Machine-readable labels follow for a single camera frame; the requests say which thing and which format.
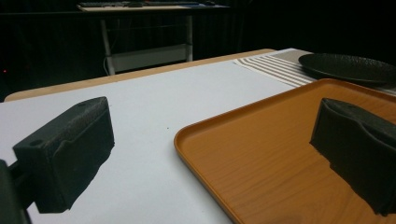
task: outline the black dish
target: black dish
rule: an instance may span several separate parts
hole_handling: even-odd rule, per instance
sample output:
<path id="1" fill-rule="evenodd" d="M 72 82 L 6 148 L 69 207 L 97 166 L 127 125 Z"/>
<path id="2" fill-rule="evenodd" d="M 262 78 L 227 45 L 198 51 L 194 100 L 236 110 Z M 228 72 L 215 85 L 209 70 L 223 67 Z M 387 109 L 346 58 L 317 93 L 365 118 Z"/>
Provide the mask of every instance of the black dish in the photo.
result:
<path id="1" fill-rule="evenodd" d="M 396 83 L 396 66 L 343 54 L 314 53 L 299 58 L 303 69 L 316 77 L 341 79 L 366 86 Z"/>

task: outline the wooden tray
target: wooden tray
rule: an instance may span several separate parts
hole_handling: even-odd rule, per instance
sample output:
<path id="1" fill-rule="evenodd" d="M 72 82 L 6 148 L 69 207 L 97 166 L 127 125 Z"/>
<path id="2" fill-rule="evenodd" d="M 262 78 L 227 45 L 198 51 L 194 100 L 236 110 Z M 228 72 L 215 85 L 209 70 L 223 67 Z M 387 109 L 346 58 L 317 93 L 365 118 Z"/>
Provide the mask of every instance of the wooden tray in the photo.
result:
<path id="1" fill-rule="evenodd" d="M 396 97 L 322 79 L 183 128 L 177 153 L 236 223 L 396 223 L 309 144 L 323 97 L 396 123 Z"/>

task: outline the striped placemat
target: striped placemat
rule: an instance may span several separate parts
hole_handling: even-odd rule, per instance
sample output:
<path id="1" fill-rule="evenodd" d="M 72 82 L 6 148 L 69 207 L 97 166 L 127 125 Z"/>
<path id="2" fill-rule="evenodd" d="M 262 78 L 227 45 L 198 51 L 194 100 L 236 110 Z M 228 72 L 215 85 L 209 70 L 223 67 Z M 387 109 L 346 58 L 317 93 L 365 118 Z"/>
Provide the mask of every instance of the striped placemat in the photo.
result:
<path id="1" fill-rule="evenodd" d="M 233 60 L 233 62 L 251 71 L 258 72 L 264 76 L 297 88 L 316 80 L 315 78 L 309 77 L 303 70 L 303 67 L 297 63 L 298 57 L 306 53 L 309 52 L 294 50 L 278 55 L 240 58 Z M 396 95 L 396 87 L 380 87 L 374 89 Z"/>

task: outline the white table surface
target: white table surface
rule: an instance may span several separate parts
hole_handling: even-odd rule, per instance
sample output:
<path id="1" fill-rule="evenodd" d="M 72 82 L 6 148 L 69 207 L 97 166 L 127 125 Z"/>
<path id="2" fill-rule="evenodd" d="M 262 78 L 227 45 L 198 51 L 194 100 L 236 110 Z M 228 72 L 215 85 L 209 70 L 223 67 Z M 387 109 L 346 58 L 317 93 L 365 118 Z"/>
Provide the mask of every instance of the white table surface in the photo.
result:
<path id="1" fill-rule="evenodd" d="M 33 223 L 231 223 L 177 155 L 174 137 L 187 125 L 290 89 L 226 61 L 2 103 L 0 158 L 10 165 L 12 147 L 24 137 L 72 105 L 105 96 L 115 135 L 109 159 L 71 210 L 38 214 L 32 204 Z"/>

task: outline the wooden table edge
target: wooden table edge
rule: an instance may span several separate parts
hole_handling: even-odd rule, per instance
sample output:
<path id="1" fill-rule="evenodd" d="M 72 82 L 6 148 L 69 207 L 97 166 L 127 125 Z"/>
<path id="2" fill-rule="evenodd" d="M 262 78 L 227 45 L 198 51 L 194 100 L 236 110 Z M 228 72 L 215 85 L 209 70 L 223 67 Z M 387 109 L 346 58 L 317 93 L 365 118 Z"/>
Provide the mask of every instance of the wooden table edge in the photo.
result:
<path id="1" fill-rule="evenodd" d="M 159 73 L 163 73 L 163 72 L 170 72 L 170 71 L 175 71 L 178 69 L 194 67 L 194 66 L 208 64 L 208 63 L 218 63 L 218 62 L 224 62 L 224 61 L 229 61 L 229 60 L 238 59 L 238 58 L 244 58 L 244 57 L 269 53 L 272 51 L 275 51 L 275 50 L 274 49 L 258 49 L 258 50 L 253 50 L 253 51 L 247 51 L 247 52 L 242 52 L 242 53 L 220 56 L 220 57 L 216 57 L 216 58 L 203 59 L 203 60 L 199 60 L 199 61 L 171 64 L 171 65 L 155 67 L 155 68 L 150 68 L 150 69 L 145 69 L 145 70 L 140 70 L 140 71 L 135 71 L 135 72 L 118 74 L 118 75 L 114 75 L 114 76 L 86 79 L 86 80 L 70 82 L 70 83 L 65 83 L 65 84 L 60 84 L 60 85 L 32 89 L 32 90 L 28 90 L 28 91 L 17 91 L 17 92 L 11 93 L 9 96 L 7 96 L 5 98 L 5 102 L 26 99 L 26 98 L 31 98 L 31 97 L 37 97 L 37 96 L 41 96 L 41 95 L 53 94 L 53 93 L 58 93 L 58 92 L 63 92 L 63 91 L 73 91 L 73 90 L 103 85 L 103 84 L 112 83 L 112 82 L 123 81 L 123 80 L 137 78 L 137 77 L 151 76 L 151 75 L 155 75 L 155 74 L 159 74 Z"/>

